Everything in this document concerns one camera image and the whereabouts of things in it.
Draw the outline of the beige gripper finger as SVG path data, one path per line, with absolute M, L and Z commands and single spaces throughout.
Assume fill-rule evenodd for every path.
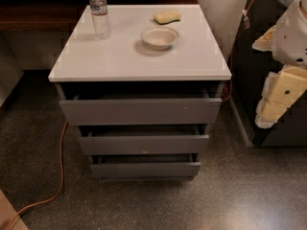
M 264 34 L 262 34 L 258 39 L 256 39 L 252 48 L 257 51 L 267 52 L 272 50 L 272 38 L 275 32 L 275 27 L 272 26 Z
M 269 72 L 256 108 L 255 124 L 272 127 L 306 90 L 306 67 L 285 65 L 278 73 Z

